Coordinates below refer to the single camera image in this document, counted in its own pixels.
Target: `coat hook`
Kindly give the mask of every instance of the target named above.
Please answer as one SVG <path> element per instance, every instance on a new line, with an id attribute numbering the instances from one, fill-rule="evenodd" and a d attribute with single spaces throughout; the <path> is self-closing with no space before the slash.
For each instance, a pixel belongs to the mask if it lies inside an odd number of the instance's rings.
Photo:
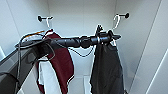
<path id="1" fill-rule="evenodd" d="M 129 13 L 127 13 L 126 15 L 119 15 L 119 16 L 125 16 L 125 18 L 127 19 L 129 17 Z"/>
<path id="2" fill-rule="evenodd" d="M 41 22 L 42 19 L 47 19 L 47 18 L 42 18 L 41 16 L 38 16 L 38 20 Z"/>

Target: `black garment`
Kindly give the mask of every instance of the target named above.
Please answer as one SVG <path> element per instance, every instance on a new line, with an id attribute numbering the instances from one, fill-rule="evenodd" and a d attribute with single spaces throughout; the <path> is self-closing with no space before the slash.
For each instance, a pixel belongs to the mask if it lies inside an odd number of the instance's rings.
<path id="1" fill-rule="evenodd" d="M 122 67 L 115 46 L 97 45 L 90 83 L 92 94 L 124 94 Z"/>

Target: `clothes hanger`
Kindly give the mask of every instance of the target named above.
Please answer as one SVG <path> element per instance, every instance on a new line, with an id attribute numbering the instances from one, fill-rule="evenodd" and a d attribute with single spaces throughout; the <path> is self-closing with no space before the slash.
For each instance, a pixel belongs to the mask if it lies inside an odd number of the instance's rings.
<path id="1" fill-rule="evenodd" d="M 113 30 L 117 28 L 117 26 L 118 26 L 118 24 L 119 24 L 119 22 L 120 22 L 120 15 L 119 15 L 119 14 L 116 14 L 116 15 L 114 16 L 114 19 L 113 19 L 113 20 L 115 21 L 116 18 L 117 18 L 117 23 L 116 23 L 115 27 L 113 28 Z"/>

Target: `white closet wall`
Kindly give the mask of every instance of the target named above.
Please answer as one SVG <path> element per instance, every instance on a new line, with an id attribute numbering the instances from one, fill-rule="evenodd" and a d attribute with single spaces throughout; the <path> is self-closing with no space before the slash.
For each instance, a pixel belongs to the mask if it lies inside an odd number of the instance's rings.
<path id="1" fill-rule="evenodd" d="M 6 56 L 23 35 L 48 29 L 37 20 L 49 16 L 47 0 L 1 0 L 0 13 L 0 46 Z"/>
<path id="2" fill-rule="evenodd" d="M 117 0 L 116 13 L 130 13 L 115 31 L 122 36 L 118 49 L 129 94 L 167 93 L 167 4 L 167 0 Z"/>

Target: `white hook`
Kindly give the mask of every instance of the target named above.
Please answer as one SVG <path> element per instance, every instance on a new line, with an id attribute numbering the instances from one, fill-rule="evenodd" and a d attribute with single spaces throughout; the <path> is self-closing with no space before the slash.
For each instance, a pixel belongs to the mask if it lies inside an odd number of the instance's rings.
<path id="1" fill-rule="evenodd" d="M 48 28 L 50 28 L 49 21 L 48 21 L 49 18 L 50 18 L 50 17 L 47 17 L 47 18 L 46 18 Z"/>
<path id="2" fill-rule="evenodd" d="M 115 20 L 116 19 L 116 17 L 118 17 L 118 20 L 117 20 L 117 23 L 116 23 L 116 25 L 115 25 L 115 27 L 113 28 L 113 29 L 116 29 L 117 28 L 117 26 L 118 26 L 118 24 L 119 24 L 119 22 L 120 22 L 120 15 L 115 15 L 115 17 L 114 17 L 114 19 L 113 20 Z"/>

